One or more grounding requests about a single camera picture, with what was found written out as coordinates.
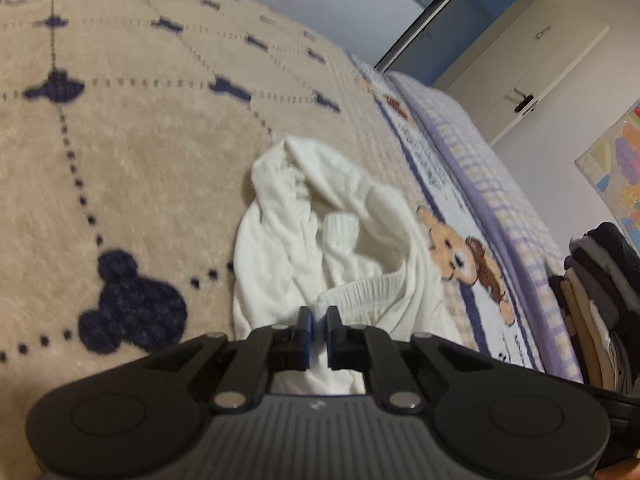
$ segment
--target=white garment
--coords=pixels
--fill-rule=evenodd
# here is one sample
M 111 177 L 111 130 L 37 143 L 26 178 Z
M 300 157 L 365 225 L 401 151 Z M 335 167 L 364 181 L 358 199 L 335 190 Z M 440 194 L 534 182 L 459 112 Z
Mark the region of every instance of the white garment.
M 234 255 L 238 339 L 260 326 L 293 324 L 302 305 L 316 321 L 337 305 L 344 324 L 377 326 L 396 340 L 431 332 L 461 343 L 428 235 L 399 190 L 299 137 L 261 155 L 252 183 L 256 199 Z M 364 384 L 356 372 L 329 370 L 317 343 L 311 370 L 278 374 L 272 391 L 363 393 Z

